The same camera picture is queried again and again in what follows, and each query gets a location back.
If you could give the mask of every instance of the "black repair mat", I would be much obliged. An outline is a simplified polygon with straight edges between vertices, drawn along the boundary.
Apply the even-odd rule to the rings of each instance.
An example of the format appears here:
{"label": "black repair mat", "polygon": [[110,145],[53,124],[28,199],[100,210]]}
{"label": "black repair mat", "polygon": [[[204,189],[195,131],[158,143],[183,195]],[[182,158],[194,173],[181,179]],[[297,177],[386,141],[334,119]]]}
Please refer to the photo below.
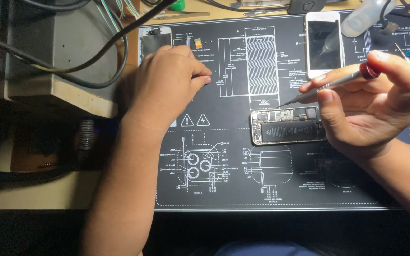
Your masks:
{"label": "black repair mat", "polygon": [[[341,20],[350,12],[341,11]],[[410,27],[409,18],[388,15],[388,19]],[[190,45],[196,59],[213,75],[164,138],[156,210],[397,206],[372,178],[327,142],[252,145],[249,114],[278,107],[298,95],[298,87],[307,81],[303,22],[304,15],[278,15],[162,25],[171,28],[175,46]],[[384,36],[379,27],[376,24],[356,38],[343,38],[346,65],[365,61],[370,50],[397,53],[393,42],[410,49],[410,33]],[[194,46],[197,38],[202,49]],[[248,71],[263,62],[272,63],[272,68],[262,73]],[[274,80],[277,87],[265,86]],[[410,144],[410,126],[399,138]]]}

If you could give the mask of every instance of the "smartphone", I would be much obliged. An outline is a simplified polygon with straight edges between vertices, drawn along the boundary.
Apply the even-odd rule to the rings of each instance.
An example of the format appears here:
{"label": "smartphone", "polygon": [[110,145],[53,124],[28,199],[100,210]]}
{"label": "smartphone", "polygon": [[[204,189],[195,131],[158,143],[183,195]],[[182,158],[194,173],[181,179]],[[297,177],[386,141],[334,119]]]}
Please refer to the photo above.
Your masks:
{"label": "smartphone", "polygon": [[258,110],[250,115],[254,145],[325,140],[319,107]]}
{"label": "smartphone", "polygon": [[305,34],[308,79],[343,67],[344,51],[339,12],[307,13]]}
{"label": "smartphone", "polygon": [[172,46],[172,29],[169,27],[145,28],[141,34],[142,60],[164,45]]}

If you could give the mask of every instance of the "warning triangle icon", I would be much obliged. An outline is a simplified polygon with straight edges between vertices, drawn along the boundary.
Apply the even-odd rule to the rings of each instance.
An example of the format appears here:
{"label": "warning triangle icon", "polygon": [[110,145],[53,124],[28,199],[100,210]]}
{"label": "warning triangle icon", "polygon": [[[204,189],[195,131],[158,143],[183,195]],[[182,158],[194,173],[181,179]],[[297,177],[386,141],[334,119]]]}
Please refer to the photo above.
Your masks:
{"label": "warning triangle icon", "polygon": [[184,126],[194,126],[194,123],[192,122],[188,114],[186,114],[185,118],[183,118],[183,121],[181,122],[181,126],[183,127]]}
{"label": "warning triangle icon", "polygon": [[208,119],[206,119],[205,114],[202,114],[197,121],[197,126],[208,126],[210,123],[208,122]]}

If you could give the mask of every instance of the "forearm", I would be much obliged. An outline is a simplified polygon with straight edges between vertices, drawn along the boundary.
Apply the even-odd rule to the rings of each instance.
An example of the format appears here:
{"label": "forearm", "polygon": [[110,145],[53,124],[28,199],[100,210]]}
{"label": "forearm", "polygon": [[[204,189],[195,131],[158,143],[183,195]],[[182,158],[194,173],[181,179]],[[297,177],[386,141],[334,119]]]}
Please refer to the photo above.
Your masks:
{"label": "forearm", "polygon": [[123,119],[84,233],[84,255],[138,255],[153,219],[163,133]]}
{"label": "forearm", "polygon": [[394,139],[384,156],[358,162],[410,210],[410,146]]}

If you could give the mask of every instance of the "wooden desk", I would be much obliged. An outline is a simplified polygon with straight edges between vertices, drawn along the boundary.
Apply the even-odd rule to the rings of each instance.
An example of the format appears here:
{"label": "wooden desk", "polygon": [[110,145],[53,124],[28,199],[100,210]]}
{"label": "wooden desk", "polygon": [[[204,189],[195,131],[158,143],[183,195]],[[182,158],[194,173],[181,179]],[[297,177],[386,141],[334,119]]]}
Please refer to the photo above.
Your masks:
{"label": "wooden desk", "polygon": [[[234,0],[221,0],[222,4],[228,5]],[[353,9],[359,5],[358,0],[326,6],[324,10]],[[186,11],[208,11],[210,17],[207,20],[240,18],[244,17],[243,12],[234,12],[219,9],[208,4],[205,0],[186,1]],[[174,20],[175,22],[203,20],[204,17],[194,17]],[[149,24],[171,23],[172,20],[152,20]],[[137,40],[137,33],[131,33],[130,41]],[[135,67],[137,63],[137,53],[134,48],[128,60],[128,71]],[[12,140],[8,140],[0,146],[0,171],[10,168],[10,155]],[[29,186],[29,187],[8,187],[0,191],[0,209],[86,209],[92,199],[94,189],[98,184],[100,172],[72,172],[71,174],[51,183]]]}

